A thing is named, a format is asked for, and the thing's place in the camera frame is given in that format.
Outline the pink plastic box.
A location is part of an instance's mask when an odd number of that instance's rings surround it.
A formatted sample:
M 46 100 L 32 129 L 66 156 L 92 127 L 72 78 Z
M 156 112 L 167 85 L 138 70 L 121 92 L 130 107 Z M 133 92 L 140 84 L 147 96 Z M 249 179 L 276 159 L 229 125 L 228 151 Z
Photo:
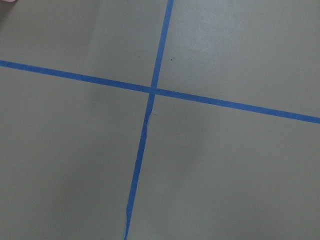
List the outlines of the pink plastic box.
M 15 3 L 17 0 L 0 0 L 2 2 L 6 2 L 6 3 Z

